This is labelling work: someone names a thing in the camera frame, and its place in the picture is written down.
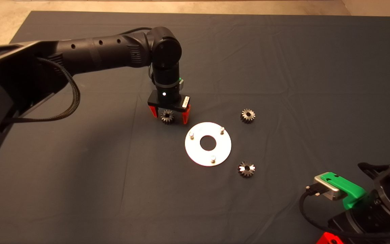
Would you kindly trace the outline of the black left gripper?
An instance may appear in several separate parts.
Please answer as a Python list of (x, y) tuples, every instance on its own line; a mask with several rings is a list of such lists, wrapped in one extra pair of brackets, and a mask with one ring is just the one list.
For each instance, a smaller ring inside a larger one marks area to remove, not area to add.
[(158, 118), (158, 109), (168, 109), (182, 114), (182, 123), (187, 124), (190, 116), (190, 97), (180, 94), (182, 81), (177, 81), (171, 85), (155, 85), (148, 98), (148, 106), (153, 117)]

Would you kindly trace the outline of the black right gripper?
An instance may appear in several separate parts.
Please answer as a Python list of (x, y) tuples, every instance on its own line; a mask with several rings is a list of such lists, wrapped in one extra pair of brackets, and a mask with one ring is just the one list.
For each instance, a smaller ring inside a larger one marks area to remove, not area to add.
[[(328, 227), (353, 233), (390, 232), (390, 211), (378, 195), (368, 195), (353, 208), (330, 218)], [(343, 242), (338, 236), (324, 232), (317, 244), (343, 244)]]

